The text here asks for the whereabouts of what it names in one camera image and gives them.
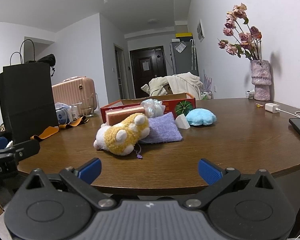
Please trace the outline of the yellow white plush hamster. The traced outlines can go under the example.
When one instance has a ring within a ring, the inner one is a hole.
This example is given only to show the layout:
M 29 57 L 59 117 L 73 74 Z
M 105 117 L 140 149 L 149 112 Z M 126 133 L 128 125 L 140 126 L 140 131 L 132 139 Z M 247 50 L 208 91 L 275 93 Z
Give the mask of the yellow white plush hamster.
M 125 156 L 132 153 L 136 143 L 149 133 L 147 116 L 143 113 L 134 113 L 113 126 L 102 124 L 96 133 L 93 146 L 96 150 Z

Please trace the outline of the light blue fluffy puff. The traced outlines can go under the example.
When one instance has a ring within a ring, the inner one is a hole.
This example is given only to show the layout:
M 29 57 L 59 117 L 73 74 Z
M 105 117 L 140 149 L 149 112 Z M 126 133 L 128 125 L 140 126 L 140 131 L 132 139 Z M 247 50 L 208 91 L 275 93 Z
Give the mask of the light blue fluffy puff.
M 209 126 L 216 122 L 217 118 L 208 109 L 196 108 L 189 111 L 186 120 L 192 126 Z

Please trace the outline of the white wedge makeup sponge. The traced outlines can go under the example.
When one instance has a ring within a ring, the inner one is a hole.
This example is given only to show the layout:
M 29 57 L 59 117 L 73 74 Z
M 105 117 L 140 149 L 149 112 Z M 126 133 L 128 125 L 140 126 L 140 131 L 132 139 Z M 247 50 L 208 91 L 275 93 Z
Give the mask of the white wedge makeup sponge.
M 189 129 L 190 124 L 186 119 L 186 116 L 184 114 L 181 114 L 176 117 L 175 124 L 179 129 Z

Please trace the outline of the pink striped sponge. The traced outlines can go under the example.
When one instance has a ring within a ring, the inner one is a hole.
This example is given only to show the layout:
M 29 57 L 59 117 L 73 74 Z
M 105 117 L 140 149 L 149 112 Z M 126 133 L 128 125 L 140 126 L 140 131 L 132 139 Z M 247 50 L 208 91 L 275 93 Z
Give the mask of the pink striped sponge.
M 144 107 L 142 107 L 141 105 L 125 107 L 125 108 L 121 108 L 121 109 L 108 110 L 108 111 L 106 111 L 105 123 L 109 126 L 113 126 L 115 124 L 118 124 L 122 120 L 125 120 L 125 118 L 129 117 L 130 115 L 132 115 L 134 113 L 145 114 L 146 111 L 145 111 Z

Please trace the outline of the purple linen drawstring pouch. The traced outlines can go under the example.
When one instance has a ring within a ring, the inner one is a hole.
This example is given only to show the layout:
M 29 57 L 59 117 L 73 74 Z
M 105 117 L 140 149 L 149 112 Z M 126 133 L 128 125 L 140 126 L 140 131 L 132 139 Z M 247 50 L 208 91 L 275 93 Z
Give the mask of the purple linen drawstring pouch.
M 149 118 L 149 135 L 140 140 L 143 144 L 160 144 L 182 141 L 183 137 L 175 124 L 172 112 Z

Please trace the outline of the iridescent mesh bath ball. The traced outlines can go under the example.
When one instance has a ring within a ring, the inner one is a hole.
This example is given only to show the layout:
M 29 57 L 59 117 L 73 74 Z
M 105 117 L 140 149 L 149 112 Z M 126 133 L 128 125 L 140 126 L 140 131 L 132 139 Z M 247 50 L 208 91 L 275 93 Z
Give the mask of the iridescent mesh bath ball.
M 162 101 L 157 99 L 146 99 L 141 103 L 141 106 L 145 109 L 148 118 L 156 118 L 164 115 L 166 108 Z

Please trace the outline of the black paper shopping bag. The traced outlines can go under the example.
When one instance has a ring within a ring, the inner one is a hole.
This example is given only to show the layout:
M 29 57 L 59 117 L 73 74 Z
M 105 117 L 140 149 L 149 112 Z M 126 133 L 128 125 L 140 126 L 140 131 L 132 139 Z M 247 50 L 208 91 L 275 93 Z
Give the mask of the black paper shopping bag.
M 58 126 L 51 85 L 55 64 L 55 56 L 49 54 L 2 68 L 0 110 L 5 131 L 14 143 Z

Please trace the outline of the clear glass vase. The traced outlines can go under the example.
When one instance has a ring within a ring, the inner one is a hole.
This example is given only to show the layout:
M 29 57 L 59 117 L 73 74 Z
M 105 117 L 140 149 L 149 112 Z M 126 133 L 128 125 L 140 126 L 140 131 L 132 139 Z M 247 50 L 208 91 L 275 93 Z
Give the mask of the clear glass vase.
M 98 102 L 96 93 L 91 93 L 81 100 L 80 109 L 82 114 L 87 118 L 94 116 L 94 110 L 97 109 L 97 107 Z

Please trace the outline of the red cardboard pumpkin box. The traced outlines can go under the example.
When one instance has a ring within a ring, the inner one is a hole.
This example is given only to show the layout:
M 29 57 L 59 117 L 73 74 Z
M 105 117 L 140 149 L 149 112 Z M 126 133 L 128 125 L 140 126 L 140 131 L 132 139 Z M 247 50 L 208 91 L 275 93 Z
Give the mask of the red cardboard pumpkin box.
M 139 99 L 122 99 L 109 103 L 100 108 L 103 122 L 106 122 L 106 111 L 137 106 L 140 105 L 146 99 L 157 99 L 158 101 L 162 101 L 162 104 L 166 106 L 164 113 L 166 114 L 168 112 L 172 112 L 175 118 L 178 116 L 178 113 L 175 113 L 175 111 L 177 110 L 177 106 L 181 105 L 180 102 L 188 101 L 192 108 L 196 107 L 196 99 L 189 93 L 150 96 Z

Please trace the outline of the pink hard-shell suitcase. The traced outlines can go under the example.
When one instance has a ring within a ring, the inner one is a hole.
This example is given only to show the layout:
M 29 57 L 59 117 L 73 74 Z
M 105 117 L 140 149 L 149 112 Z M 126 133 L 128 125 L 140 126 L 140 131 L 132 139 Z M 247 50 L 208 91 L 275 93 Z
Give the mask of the pink hard-shell suitcase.
M 52 92 L 55 103 L 76 105 L 79 108 L 79 115 L 83 115 L 80 109 L 81 100 L 91 93 L 96 93 L 93 79 L 86 76 L 70 77 L 52 85 Z

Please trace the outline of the white power adapter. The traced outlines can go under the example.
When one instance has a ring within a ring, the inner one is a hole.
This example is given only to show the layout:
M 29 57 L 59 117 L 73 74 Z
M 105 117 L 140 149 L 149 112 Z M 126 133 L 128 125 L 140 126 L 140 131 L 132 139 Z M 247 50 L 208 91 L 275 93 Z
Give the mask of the white power adapter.
M 279 113 L 280 106 L 278 104 L 269 102 L 264 105 L 264 109 L 270 113 Z

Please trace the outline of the beige jacket on chair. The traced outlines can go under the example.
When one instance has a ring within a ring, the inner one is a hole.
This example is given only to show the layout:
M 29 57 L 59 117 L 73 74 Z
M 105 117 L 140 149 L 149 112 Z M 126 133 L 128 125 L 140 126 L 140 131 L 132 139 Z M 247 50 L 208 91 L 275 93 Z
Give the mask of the beige jacket on chair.
M 204 84 L 200 77 L 190 72 L 156 77 L 141 87 L 141 90 L 149 96 L 189 93 L 197 100 L 201 99 L 203 89 Z

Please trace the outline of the pink textured vase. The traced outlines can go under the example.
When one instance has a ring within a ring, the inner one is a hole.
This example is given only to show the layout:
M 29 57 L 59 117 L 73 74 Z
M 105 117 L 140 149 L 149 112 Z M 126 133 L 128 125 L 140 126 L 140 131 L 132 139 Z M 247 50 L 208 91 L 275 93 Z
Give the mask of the pink textured vase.
M 272 79 L 269 61 L 251 61 L 251 83 L 255 86 L 255 100 L 270 101 L 270 86 L 272 85 Z

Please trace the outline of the dark entrance door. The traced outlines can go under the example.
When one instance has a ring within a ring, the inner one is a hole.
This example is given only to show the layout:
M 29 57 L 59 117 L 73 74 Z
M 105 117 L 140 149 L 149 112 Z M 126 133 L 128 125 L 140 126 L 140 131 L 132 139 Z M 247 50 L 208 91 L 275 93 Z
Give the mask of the dark entrance door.
M 136 98 L 148 96 L 141 87 L 153 78 L 167 75 L 163 46 L 131 50 L 130 61 Z

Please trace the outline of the dried pink rose bouquet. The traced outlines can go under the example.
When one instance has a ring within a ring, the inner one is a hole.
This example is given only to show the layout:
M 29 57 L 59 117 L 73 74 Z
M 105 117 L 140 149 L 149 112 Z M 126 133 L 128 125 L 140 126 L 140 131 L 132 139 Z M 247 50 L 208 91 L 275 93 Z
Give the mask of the dried pink rose bouquet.
M 234 41 L 218 40 L 218 47 L 231 56 L 245 57 L 249 61 L 262 60 L 262 33 L 255 26 L 249 26 L 247 6 L 244 3 L 234 5 L 226 13 L 223 34 Z

